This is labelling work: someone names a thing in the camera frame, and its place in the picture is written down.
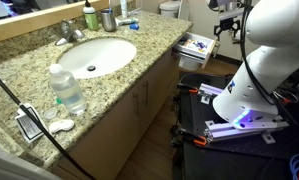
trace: wooden floor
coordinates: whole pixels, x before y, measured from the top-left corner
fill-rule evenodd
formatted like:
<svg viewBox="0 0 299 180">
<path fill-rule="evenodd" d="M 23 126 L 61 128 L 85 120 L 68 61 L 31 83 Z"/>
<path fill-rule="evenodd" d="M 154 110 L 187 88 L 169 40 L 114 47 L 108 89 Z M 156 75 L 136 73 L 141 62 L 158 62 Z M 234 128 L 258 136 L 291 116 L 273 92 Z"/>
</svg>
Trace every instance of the wooden floor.
<svg viewBox="0 0 299 180">
<path fill-rule="evenodd" d="M 237 71 L 237 65 L 210 59 L 205 69 L 197 73 L 227 75 Z M 117 180 L 170 180 L 172 179 L 172 157 L 174 149 L 169 146 L 169 129 L 175 124 L 176 116 L 170 96 L 155 120 L 142 137 L 136 149 L 117 176 Z"/>
</svg>

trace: cup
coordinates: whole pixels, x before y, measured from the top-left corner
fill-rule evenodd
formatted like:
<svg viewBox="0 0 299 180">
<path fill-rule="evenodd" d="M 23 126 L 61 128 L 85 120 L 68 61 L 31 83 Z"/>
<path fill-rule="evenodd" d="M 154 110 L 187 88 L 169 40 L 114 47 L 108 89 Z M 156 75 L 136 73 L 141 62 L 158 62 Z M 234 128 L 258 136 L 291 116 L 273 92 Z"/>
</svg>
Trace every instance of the cup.
<svg viewBox="0 0 299 180">
<path fill-rule="evenodd" d="M 113 17 L 112 10 L 101 11 L 102 27 L 107 32 L 113 32 L 117 29 L 115 17 Z"/>
</svg>

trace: plastic water bottle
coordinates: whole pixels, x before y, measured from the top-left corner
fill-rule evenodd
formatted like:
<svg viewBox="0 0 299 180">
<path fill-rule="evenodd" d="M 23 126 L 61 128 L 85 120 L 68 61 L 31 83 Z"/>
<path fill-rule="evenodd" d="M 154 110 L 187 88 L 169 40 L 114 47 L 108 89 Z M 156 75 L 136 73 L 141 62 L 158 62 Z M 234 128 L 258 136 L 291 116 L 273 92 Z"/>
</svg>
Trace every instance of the plastic water bottle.
<svg viewBox="0 0 299 180">
<path fill-rule="evenodd" d="M 60 64 L 52 64 L 49 70 L 52 75 L 49 83 L 57 97 L 71 114 L 82 114 L 87 102 L 72 73 L 63 71 Z"/>
</svg>

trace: sink drain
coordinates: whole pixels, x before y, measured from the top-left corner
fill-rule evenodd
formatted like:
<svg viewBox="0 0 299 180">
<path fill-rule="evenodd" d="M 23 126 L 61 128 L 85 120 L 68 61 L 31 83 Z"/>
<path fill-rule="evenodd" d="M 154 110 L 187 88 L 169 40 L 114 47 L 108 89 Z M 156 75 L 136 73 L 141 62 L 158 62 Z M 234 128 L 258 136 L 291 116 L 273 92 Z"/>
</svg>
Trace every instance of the sink drain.
<svg viewBox="0 0 299 180">
<path fill-rule="evenodd" d="M 94 70 L 96 70 L 96 66 L 89 66 L 89 67 L 87 68 L 87 70 L 88 70 L 88 71 L 94 71 Z"/>
</svg>

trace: blue led light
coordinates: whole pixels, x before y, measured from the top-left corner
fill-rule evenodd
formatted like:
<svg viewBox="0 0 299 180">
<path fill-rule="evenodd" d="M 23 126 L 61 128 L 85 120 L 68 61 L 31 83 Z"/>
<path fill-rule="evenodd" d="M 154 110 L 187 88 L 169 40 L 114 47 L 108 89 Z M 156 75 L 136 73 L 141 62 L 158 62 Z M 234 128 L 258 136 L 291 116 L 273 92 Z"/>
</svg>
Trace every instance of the blue led light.
<svg viewBox="0 0 299 180">
<path fill-rule="evenodd" d="M 234 124 L 237 124 L 237 123 L 239 123 L 239 121 L 241 120 L 241 119 L 243 119 L 247 114 L 249 114 L 249 110 L 245 110 L 242 114 L 240 114 L 235 120 L 233 120 L 232 122 L 234 123 Z"/>
</svg>

